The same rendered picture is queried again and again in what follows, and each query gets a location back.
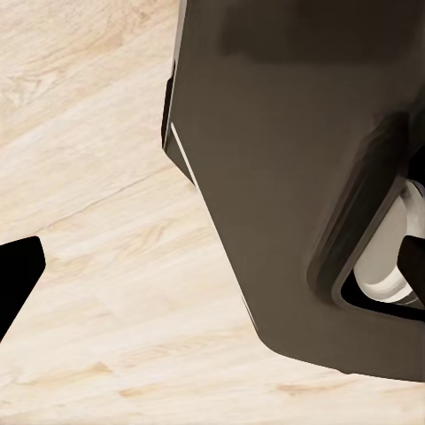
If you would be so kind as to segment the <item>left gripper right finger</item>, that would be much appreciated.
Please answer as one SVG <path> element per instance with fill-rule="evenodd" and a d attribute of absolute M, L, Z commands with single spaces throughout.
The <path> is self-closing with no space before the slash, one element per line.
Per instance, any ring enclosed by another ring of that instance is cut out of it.
<path fill-rule="evenodd" d="M 406 235 L 398 252 L 397 266 L 425 307 L 425 238 Z"/>

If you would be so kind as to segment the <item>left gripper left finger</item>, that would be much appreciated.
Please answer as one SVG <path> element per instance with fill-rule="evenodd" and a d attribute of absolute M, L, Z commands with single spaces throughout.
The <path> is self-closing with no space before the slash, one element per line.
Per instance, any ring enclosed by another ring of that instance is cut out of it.
<path fill-rule="evenodd" d="M 0 343 L 45 267 L 38 236 L 0 245 Z"/>

